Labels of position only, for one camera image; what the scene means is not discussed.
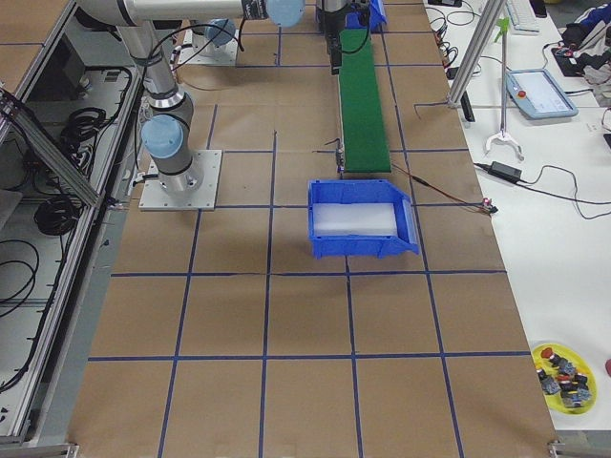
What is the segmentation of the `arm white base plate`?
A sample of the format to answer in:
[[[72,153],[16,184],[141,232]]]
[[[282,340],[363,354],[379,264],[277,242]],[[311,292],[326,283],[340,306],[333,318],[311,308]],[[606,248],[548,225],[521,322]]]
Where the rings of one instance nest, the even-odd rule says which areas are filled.
[[[216,206],[222,150],[191,151],[192,163],[181,175],[168,176],[151,160],[139,209],[142,211],[213,211]]]
[[[193,41],[193,35],[187,33],[180,47],[176,64],[216,67],[232,67],[236,64],[238,44],[235,40],[220,46],[209,44],[201,51],[200,48],[203,47],[205,42],[205,39],[199,38]]]

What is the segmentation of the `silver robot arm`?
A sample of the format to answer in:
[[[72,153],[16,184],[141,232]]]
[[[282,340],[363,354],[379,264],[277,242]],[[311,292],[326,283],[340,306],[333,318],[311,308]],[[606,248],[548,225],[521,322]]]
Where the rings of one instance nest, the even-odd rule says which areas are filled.
[[[205,45],[224,46],[234,39],[237,29],[235,22],[229,18],[210,19],[207,22],[192,20],[190,25],[195,48],[203,48]]]
[[[141,138],[158,168],[160,186],[171,193],[197,189],[204,172],[194,164],[188,147],[193,102],[173,75],[156,37],[156,21],[192,20],[201,26],[209,19],[265,20],[281,27],[298,24],[304,1],[79,1],[93,19],[115,26],[125,48],[140,70],[153,117],[142,127]]]

